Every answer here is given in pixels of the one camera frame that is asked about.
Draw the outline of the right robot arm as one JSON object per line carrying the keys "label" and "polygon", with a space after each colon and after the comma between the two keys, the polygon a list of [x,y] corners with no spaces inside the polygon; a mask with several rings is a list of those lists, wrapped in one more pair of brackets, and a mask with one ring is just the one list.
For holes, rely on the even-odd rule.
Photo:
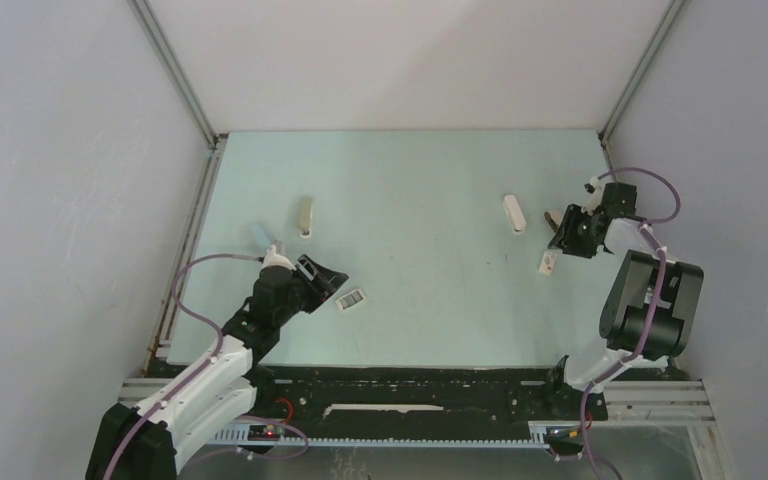
{"label": "right robot arm", "polygon": [[541,392],[543,408],[556,418],[580,407],[581,392],[600,393],[631,368],[680,355],[704,282],[703,269],[673,258],[657,239],[654,221],[638,215],[636,186],[593,177],[585,189],[588,199],[566,207],[549,250],[583,259],[608,253],[622,261],[601,310],[597,339],[565,357],[561,379]]}

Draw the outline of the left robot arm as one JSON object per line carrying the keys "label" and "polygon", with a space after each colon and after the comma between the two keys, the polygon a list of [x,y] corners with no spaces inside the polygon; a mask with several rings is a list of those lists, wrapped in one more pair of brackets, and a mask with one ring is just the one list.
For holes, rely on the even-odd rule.
{"label": "left robot arm", "polygon": [[85,473],[88,479],[175,479],[208,440],[247,413],[264,416],[275,388],[247,379],[297,314],[311,314],[348,281],[302,255],[291,261],[269,247],[251,294],[224,324],[192,312],[214,340],[191,365],[133,406],[117,403],[102,417]]}

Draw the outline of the staple box tray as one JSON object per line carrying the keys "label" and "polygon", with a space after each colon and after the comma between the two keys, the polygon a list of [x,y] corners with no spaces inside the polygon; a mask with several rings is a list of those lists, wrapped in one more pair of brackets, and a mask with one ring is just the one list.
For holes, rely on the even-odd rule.
{"label": "staple box tray", "polygon": [[338,297],[335,303],[341,312],[346,312],[362,304],[365,300],[365,292],[361,288],[355,288]]}

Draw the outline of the light blue white stapler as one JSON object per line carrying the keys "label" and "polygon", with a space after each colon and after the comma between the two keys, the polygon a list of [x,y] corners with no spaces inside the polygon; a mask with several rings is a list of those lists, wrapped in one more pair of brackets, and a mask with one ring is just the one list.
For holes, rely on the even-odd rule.
{"label": "light blue white stapler", "polygon": [[268,249],[274,242],[275,237],[271,231],[261,223],[252,223],[248,227],[248,231],[254,244],[260,250]]}

